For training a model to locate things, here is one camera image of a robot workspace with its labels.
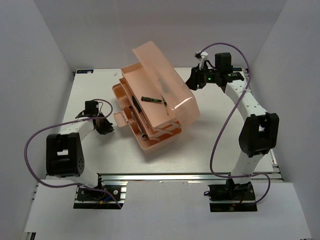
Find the large green screwdriver front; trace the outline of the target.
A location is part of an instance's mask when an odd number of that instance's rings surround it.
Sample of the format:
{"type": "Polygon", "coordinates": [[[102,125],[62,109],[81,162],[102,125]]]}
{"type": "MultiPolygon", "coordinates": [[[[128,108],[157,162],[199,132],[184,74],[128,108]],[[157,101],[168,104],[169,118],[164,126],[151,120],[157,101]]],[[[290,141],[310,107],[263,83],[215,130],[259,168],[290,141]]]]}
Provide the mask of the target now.
{"type": "Polygon", "coordinates": [[[138,112],[141,114],[142,119],[144,120],[145,124],[147,125],[148,123],[147,123],[147,121],[146,121],[146,118],[145,118],[145,116],[144,116],[144,114],[143,114],[143,111],[142,111],[142,109],[141,109],[138,101],[136,100],[136,98],[135,98],[134,95],[132,95],[131,98],[132,98],[132,101],[133,101],[134,106],[136,107],[136,109],[138,110],[138,112]]]}

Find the pink plastic toolbox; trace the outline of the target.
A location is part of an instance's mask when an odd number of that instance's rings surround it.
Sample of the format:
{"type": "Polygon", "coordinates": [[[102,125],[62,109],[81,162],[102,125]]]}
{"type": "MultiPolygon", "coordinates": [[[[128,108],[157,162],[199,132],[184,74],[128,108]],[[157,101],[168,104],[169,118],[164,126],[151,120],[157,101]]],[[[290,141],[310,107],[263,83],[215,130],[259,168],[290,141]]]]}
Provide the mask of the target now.
{"type": "Polygon", "coordinates": [[[112,87],[120,111],[118,127],[129,126],[140,148],[149,153],[174,141],[200,117],[197,100],[153,41],[134,48],[138,62],[121,68],[112,87]]]}

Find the small precision screwdriver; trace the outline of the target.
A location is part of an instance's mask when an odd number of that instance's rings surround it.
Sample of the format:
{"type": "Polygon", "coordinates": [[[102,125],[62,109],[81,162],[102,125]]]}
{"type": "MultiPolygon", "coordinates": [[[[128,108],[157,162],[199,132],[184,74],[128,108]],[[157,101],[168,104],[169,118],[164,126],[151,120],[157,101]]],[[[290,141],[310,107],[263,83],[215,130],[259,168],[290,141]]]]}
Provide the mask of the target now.
{"type": "Polygon", "coordinates": [[[164,99],[164,97],[163,97],[162,95],[161,95],[161,98],[162,98],[162,102],[163,102],[163,104],[164,104],[164,107],[165,107],[166,113],[167,113],[167,115],[169,116],[167,102],[166,102],[166,100],[164,99]]]}
{"type": "Polygon", "coordinates": [[[141,101],[143,101],[143,102],[151,102],[151,103],[162,103],[161,99],[145,97],[145,96],[141,97],[141,101]]]}

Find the silver ratchet wrench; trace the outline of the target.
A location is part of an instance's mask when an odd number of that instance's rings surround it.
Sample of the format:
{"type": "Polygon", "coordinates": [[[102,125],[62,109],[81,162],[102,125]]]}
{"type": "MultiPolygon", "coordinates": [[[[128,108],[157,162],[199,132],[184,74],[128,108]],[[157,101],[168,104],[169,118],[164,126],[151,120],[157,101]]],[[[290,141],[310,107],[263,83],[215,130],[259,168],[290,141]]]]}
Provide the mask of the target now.
{"type": "Polygon", "coordinates": [[[142,128],[142,125],[141,125],[140,121],[138,120],[138,118],[137,118],[137,116],[136,116],[136,114],[135,114],[135,111],[134,111],[133,107],[130,106],[130,107],[129,107],[129,110],[130,110],[130,113],[131,113],[131,116],[132,116],[133,120],[134,120],[134,121],[136,122],[136,124],[137,124],[137,128],[138,128],[138,130],[139,130],[139,132],[140,132],[140,134],[141,134],[142,140],[146,141],[146,140],[148,139],[148,136],[147,136],[147,134],[145,133],[144,129],[142,128]]]}

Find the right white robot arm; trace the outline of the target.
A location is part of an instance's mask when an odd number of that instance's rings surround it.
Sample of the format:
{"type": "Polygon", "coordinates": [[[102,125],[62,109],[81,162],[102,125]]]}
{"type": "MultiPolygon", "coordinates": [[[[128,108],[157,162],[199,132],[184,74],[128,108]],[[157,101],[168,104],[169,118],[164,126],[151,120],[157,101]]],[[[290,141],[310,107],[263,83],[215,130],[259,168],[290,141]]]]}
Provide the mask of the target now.
{"type": "Polygon", "coordinates": [[[214,66],[208,62],[206,52],[195,56],[199,64],[191,69],[186,81],[189,89],[196,91],[206,84],[217,85],[233,101],[244,121],[238,138],[241,152],[230,173],[233,182],[225,187],[226,195],[236,200],[243,195],[242,185],[251,181],[259,161],[276,146],[280,119],[257,102],[242,71],[234,70],[229,52],[217,53],[214,66]]]}

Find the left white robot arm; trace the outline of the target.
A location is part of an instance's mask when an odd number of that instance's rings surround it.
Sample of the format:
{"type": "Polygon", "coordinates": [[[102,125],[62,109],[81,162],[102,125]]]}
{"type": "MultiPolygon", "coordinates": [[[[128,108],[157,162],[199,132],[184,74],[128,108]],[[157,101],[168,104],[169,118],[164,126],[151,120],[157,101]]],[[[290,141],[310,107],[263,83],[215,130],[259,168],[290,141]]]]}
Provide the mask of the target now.
{"type": "Polygon", "coordinates": [[[106,100],[93,99],[84,103],[81,111],[68,127],[46,138],[46,172],[49,176],[65,178],[80,186],[89,187],[88,193],[99,200],[105,196],[106,187],[101,176],[85,166],[82,140],[91,132],[107,135],[114,131],[113,124],[99,105],[106,100]]]}

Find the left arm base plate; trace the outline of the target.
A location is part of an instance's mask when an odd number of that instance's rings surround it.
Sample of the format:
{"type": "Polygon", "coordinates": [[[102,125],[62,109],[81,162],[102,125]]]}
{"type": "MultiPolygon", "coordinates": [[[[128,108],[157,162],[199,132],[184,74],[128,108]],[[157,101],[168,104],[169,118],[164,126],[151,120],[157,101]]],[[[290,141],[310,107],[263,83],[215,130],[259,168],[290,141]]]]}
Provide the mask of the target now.
{"type": "MultiPolygon", "coordinates": [[[[115,198],[121,207],[126,199],[127,184],[127,181],[102,181],[104,189],[115,198]]],[[[117,203],[109,194],[89,190],[85,187],[78,187],[76,189],[73,208],[82,210],[120,210],[117,203]]]]}

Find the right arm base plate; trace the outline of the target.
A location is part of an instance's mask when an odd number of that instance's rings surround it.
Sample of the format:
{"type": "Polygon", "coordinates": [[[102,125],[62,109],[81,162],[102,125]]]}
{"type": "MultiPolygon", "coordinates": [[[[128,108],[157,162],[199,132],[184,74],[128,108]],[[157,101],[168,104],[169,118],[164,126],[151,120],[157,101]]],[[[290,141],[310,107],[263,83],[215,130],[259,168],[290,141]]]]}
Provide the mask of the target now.
{"type": "Polygon", "coordinates": [[[249,182],[242,189],[235,189],[230,184],[211,184],[203,193],[209,198],[211,213],[257,212],[256,195],[249,182]]]}

